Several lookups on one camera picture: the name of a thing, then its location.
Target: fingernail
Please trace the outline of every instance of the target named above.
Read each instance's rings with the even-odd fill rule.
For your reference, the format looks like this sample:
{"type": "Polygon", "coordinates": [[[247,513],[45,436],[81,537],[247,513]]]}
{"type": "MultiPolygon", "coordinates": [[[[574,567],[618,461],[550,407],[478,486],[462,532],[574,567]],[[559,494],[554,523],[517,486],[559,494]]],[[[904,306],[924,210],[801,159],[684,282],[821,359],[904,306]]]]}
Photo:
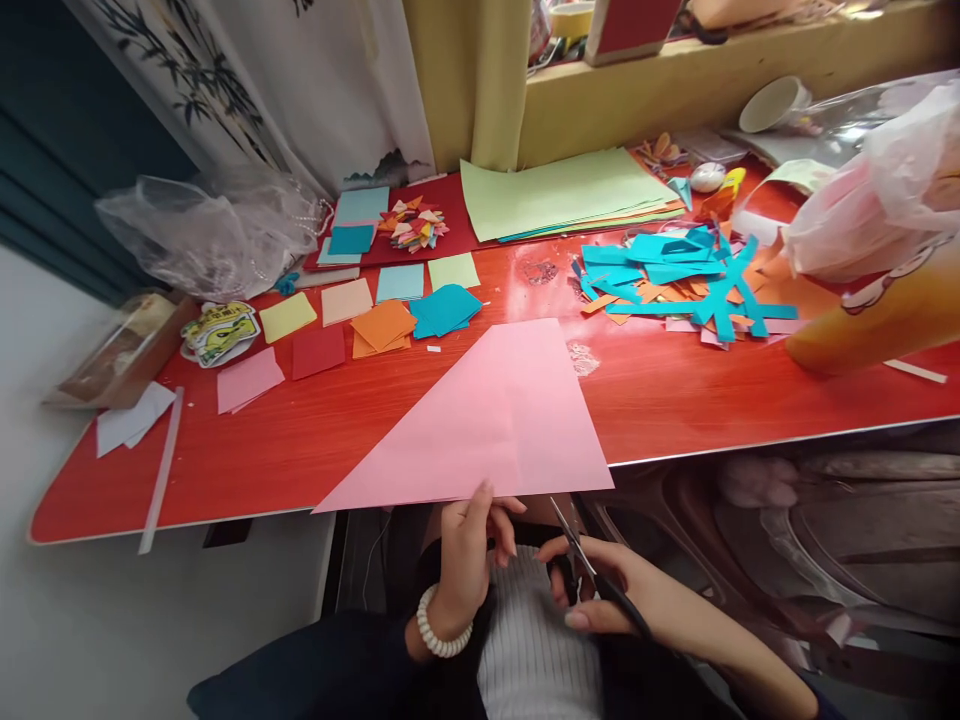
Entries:
{"type": "Polygon", "coordinates": [[[576,612],[575,610],[564,615],[563,621],[566,623],[568,628],[573,628],[574,630],[590,629],[590,618],[581,612],[576,612]]]}

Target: bracelet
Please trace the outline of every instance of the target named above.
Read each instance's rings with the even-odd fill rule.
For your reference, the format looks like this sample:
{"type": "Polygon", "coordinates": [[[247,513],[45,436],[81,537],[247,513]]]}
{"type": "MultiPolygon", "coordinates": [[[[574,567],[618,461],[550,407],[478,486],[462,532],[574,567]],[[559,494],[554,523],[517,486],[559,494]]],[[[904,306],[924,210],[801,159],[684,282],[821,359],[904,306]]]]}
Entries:
{"type": "Polygon", "coordinates": [[[420,626],[420,637],[423,638],[423,642],[430,652],[440,658],[452,658],[454,655],[459,655],[467,646],[467,643],[470,642],[473,623],[471,622],[456,640],[444,642],[437,638],[433,634],[433,630],[430,629],[430,622],[427,620],[427,605],[430,604],[436,593],[437,584],[434,584],[428,587],[426,592],[423,593],[423,597],[420,598],[420,605],[417,608],[417,625],[420,626]]]}

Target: pink triangle paper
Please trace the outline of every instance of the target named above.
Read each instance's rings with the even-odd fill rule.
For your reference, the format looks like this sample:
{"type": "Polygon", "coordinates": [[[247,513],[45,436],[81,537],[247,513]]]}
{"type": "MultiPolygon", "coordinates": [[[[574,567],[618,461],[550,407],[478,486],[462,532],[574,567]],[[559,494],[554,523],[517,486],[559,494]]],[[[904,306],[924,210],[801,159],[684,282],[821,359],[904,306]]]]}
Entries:
{"type": "Polygon", "coordinates": [[[496,325],[314,512],[613,487],[555,318],[496,325]]]}

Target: white plastic bag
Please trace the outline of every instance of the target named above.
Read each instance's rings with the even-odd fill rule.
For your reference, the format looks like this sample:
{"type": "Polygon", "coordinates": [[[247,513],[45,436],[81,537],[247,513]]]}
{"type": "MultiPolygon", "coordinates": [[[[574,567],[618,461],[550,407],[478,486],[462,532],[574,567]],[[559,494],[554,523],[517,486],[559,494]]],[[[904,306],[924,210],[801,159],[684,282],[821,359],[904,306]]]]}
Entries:
{"type": "Polygon", "coordinates": [[[319,203],[292,175],[248,165],[194,183],[141,176],[94,205],[146,272],[216,303],[266,292],[316,250],[319,203]]]}
{"type": "Polygon", "coordinates": [[[784,239],[797,272],[845,282],[900,265],[944,230],[960,230],[960,82],[868,133],[784,239]]]}

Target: orange bottle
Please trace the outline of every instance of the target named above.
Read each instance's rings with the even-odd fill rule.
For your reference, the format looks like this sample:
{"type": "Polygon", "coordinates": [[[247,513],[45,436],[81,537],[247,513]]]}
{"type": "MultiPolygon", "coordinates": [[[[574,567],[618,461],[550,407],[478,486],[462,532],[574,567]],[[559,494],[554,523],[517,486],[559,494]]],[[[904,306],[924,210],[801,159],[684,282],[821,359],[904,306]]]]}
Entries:
{"type": "Polygon", "coordinates": [[[960,235],[938,237],[787,338],[790,356],[841,375],[960,339],[960,235]]]}

